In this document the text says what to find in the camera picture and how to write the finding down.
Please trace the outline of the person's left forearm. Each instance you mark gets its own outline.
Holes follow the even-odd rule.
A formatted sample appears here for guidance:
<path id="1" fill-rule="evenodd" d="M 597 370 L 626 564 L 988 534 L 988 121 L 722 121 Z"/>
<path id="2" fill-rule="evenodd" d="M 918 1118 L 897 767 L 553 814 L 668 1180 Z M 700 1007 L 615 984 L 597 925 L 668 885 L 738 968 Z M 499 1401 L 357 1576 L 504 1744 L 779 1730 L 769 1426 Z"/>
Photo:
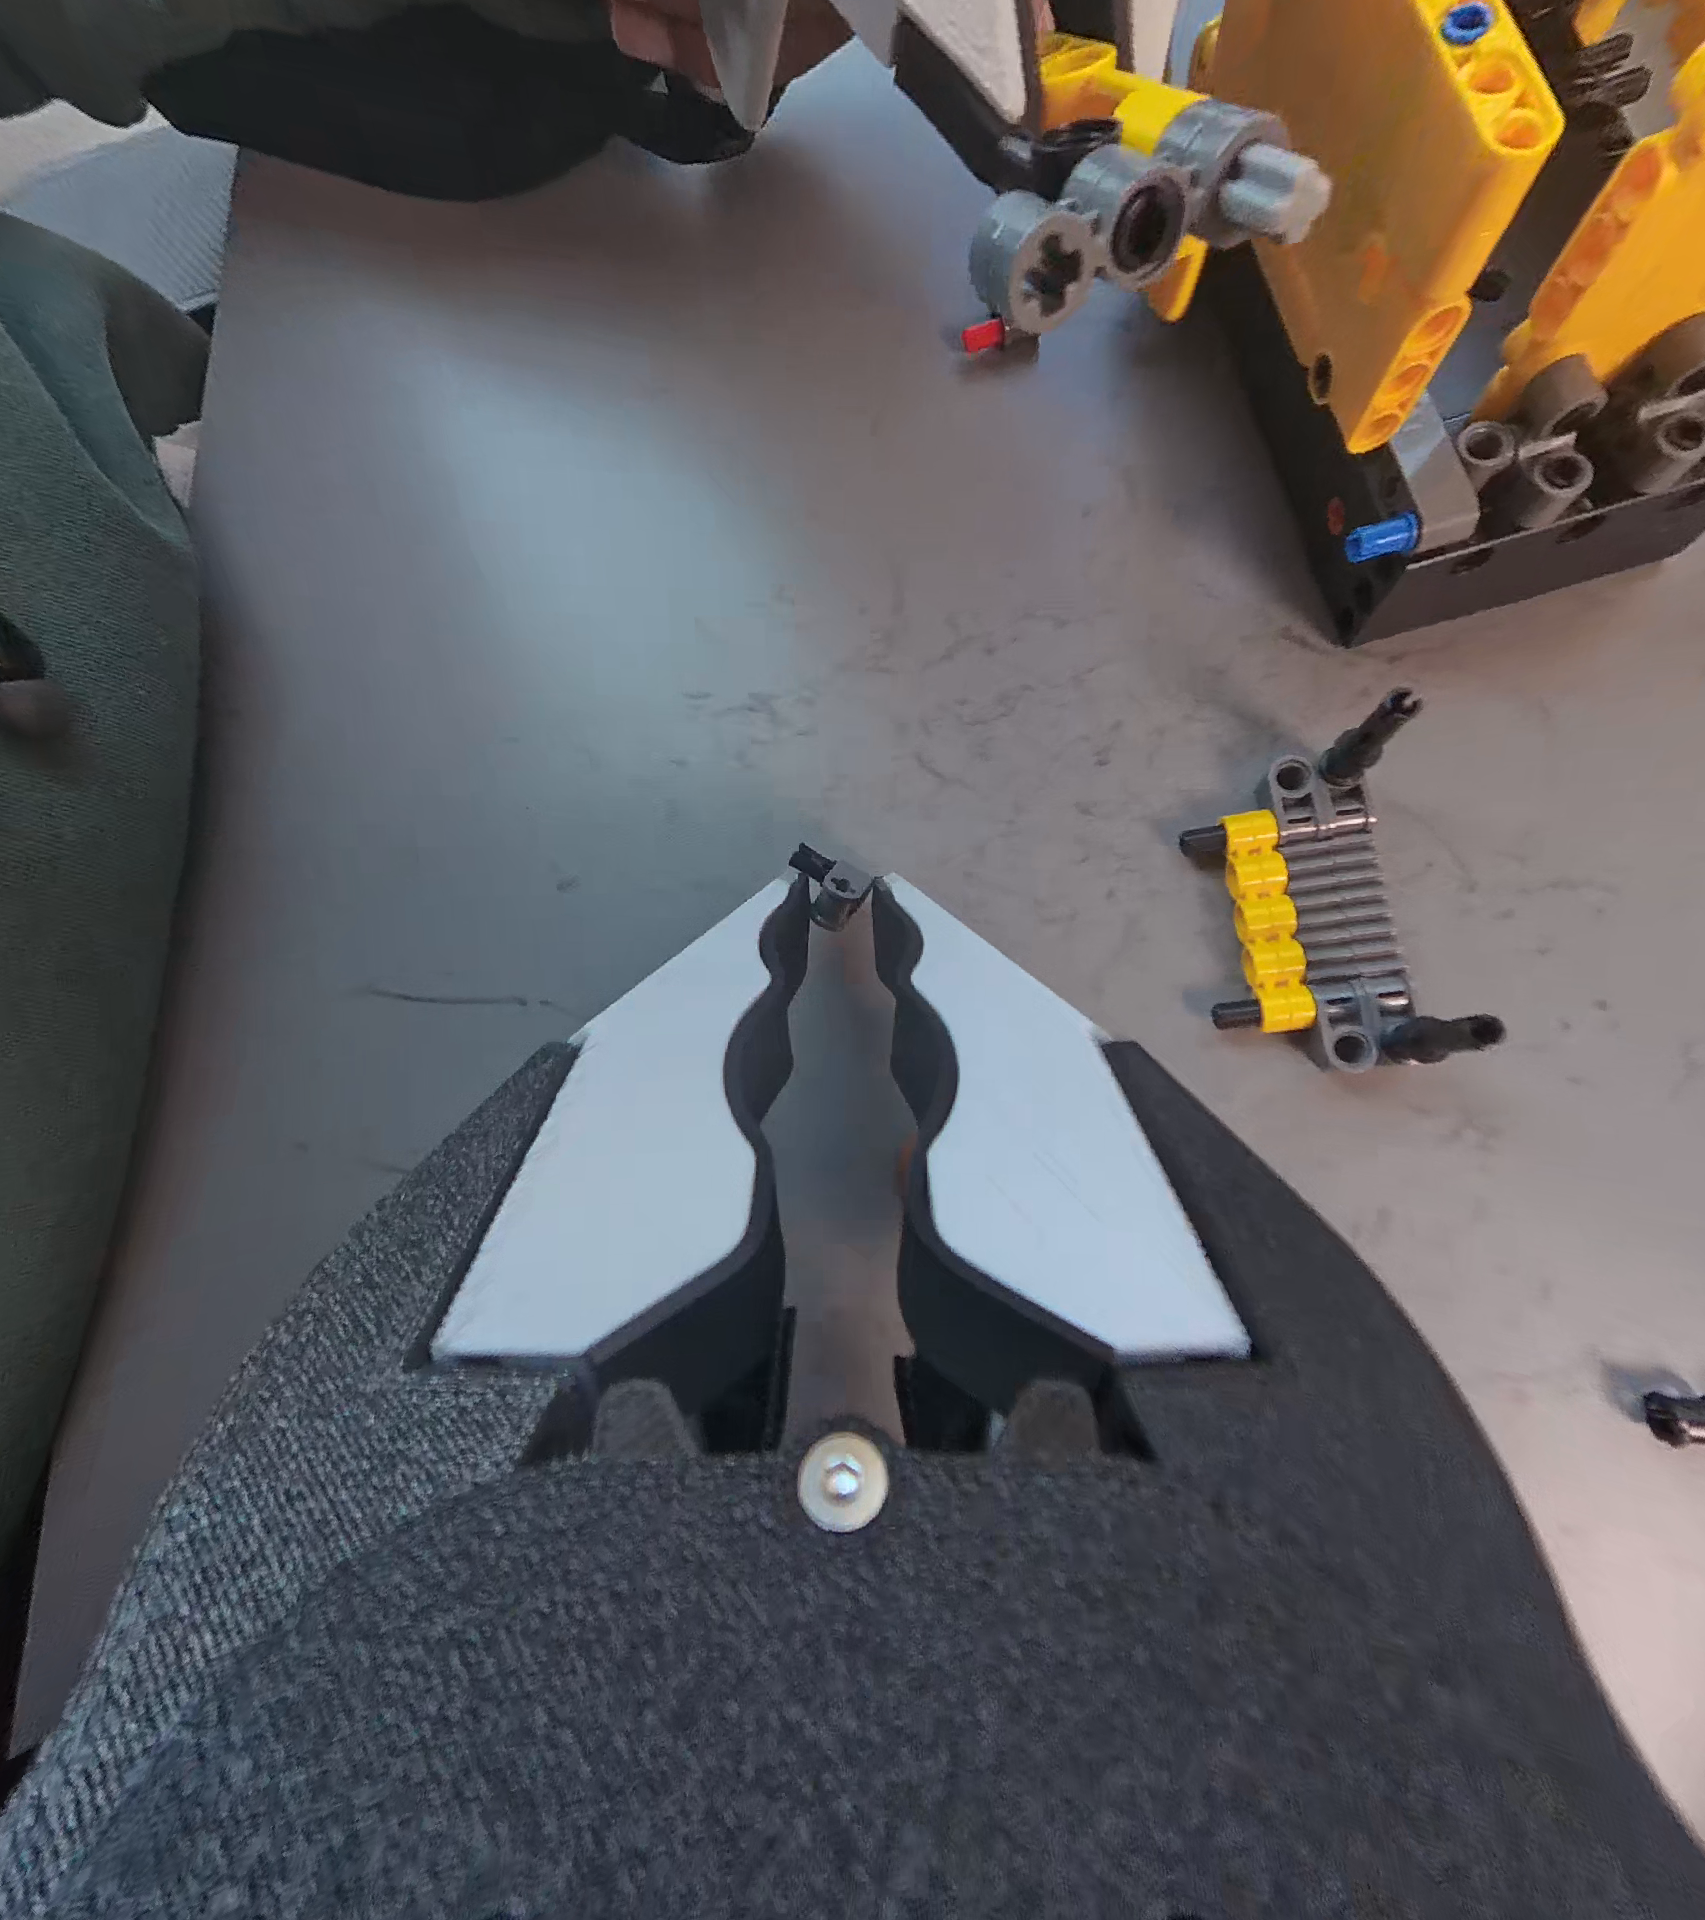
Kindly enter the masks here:
<path id="1" fill-rule="evenodd" d="M 133 129 L 145 88 L 180 65 L 264 38 L 293 53 L 357 44 L 384 27 L 461 27 L 504 44 L 606 44 L 606 0 L 0 0 L 0 121 L 80 104 L 96 129 Z"/>

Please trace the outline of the person's green sweatshirt torso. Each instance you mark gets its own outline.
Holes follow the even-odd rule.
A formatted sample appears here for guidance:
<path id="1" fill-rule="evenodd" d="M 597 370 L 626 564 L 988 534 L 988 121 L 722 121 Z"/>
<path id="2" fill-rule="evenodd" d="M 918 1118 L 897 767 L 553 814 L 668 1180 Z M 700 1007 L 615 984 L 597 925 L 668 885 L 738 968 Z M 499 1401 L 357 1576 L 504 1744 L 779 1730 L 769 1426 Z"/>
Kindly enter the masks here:
<path id="1" fill-rule="evenodd" d="M 54 740 L 0 722 L 0 1614 L 122 1221 L 197 746 L 197 564 L 154 435 L 214 341 L 0 209 L 0 617 Z"/>

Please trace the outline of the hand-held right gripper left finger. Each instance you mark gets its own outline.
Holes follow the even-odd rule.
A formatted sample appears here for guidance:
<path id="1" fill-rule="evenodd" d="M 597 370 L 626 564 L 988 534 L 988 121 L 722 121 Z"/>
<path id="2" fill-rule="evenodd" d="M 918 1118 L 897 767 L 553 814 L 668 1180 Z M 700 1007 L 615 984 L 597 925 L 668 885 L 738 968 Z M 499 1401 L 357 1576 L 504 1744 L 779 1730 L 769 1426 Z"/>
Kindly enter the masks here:
<path id="1" fill-rule="evenodd" d="M 779 877 L 569 1035 L 554 1093 L 430 1329 L 430 1361 L 722 1401 L 779 1347 L 764 1118 L 792 1080 L 808 877 Z"/>

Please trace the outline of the yellow black lego robot build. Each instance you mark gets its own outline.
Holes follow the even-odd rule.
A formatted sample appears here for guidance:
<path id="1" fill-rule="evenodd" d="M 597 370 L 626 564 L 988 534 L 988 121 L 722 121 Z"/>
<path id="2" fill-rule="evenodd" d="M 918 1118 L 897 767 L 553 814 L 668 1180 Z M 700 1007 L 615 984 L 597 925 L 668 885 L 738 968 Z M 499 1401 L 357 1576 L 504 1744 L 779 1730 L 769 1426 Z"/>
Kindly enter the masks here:
<path id="1" fill-rule="evenodd" d="M 1222 8 L 1194 80 L 1328 169 L 1200 289 L 1330 646 L 1705 534 L 1705 8 Z"/>

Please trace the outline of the grey grille yellow lego subassembly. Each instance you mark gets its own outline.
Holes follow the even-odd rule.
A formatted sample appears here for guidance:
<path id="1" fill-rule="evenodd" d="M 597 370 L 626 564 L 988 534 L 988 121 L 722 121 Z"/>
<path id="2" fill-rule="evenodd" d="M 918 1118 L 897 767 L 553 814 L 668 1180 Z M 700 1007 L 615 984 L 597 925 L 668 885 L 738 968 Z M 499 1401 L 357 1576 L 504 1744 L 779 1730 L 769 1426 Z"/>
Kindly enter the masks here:
<path id="1" fill-rule="evenodd" d="M 1330 1074 L 1508 1044 L 1502 1019 L 1428 1019 L 1414 994 L 1366 795 L 1414 720 L 1401 683 L 1319 754 L 1274 754 L 1246 807 L 1172 834 L 1235 902 L 1240 994 L 1208 1007 L 1215 1028 L 1298 1044 Z"/>

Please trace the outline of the grey lego connector black pin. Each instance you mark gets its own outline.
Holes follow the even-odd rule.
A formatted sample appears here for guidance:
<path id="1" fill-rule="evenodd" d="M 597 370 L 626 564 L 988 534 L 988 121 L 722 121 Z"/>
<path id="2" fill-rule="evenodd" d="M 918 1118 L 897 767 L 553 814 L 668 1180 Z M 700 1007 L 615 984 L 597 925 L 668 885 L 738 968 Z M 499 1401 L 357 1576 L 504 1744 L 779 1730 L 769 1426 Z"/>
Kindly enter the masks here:
<path id="1" fill-rule="evenodd" d="M 839 927 L 875 887 L 875 877 L 859 866 L 832 857 L 813 846 L 799 846 L 792 871 L 808 885 L 808 925 L 813 927 Z"/>

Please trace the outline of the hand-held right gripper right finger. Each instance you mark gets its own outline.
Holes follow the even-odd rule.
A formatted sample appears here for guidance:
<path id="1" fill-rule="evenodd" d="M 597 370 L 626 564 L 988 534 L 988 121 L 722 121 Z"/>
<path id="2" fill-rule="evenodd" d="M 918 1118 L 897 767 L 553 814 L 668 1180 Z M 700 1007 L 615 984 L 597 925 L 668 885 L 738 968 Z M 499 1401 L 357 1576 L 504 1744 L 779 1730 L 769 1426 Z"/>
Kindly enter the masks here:
<path id="1" fill-rule="evenodd" d="M 1246 1361 L 1246 1320 L 1121 1092 L 1110 1028 L 907 877 L 875 877 L 869 933 L 890 1080 L 918 1124 L 897 1258 L 918 1361 L 968 1401 Z"/>

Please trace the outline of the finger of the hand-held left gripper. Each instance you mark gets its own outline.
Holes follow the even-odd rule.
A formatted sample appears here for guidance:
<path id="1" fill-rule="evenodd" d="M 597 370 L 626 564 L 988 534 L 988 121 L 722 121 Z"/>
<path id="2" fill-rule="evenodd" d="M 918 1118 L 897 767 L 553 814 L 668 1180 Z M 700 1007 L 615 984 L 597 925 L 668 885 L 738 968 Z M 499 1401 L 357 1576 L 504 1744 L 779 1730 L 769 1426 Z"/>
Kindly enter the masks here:
<path id="1" fill-rule="evenodd" d="M 857 0 L 847 27 L 962 168 L 1025 168 L 1042 131 L 1033 8 Z"/>

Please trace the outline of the yellow grey lego arm assembly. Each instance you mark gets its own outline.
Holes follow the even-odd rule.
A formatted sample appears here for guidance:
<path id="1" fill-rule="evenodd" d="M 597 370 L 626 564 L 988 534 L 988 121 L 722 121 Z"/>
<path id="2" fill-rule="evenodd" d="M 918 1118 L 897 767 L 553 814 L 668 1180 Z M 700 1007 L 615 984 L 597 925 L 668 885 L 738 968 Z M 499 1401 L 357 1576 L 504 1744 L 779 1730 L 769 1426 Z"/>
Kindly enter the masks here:
<path id="1" fill-rule="evenodd" d="M 1048 33 L 1033 73 L 1042 131 L 968 241 L 979 319 L 1010 319 L 1014 347 L 1074 319 L 1094 282 L 1144 289 L 1172 328 L 1208 251 L 1298 243 L 1330 200 L 1274 112 L 1125 73 L 1111 38 Z"/>

